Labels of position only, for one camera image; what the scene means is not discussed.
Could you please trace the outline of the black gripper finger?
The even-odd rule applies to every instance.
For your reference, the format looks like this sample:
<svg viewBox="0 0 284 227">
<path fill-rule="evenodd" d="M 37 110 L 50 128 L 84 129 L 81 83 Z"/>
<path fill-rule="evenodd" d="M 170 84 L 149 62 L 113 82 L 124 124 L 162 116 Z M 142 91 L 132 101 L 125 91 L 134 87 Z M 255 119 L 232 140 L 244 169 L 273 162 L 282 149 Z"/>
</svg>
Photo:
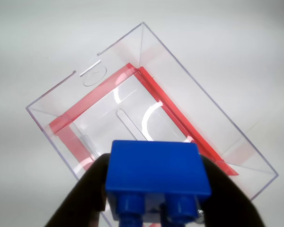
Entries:
<svg viewBox="0 0 284 227">
<path fill-rule="evenodd" d="M 211 160 L 202 161 L 212 195 L 201 205 L 206 227 L 259 227 L 261 217 L 248 197 Z"/>
<path fill-rule="evenodd" d="M 103 154 L 76 183 L 46 223 L 47 227 L 97 227 L 106 207 L 105 182 L 109 154 Z"/>
</svg>

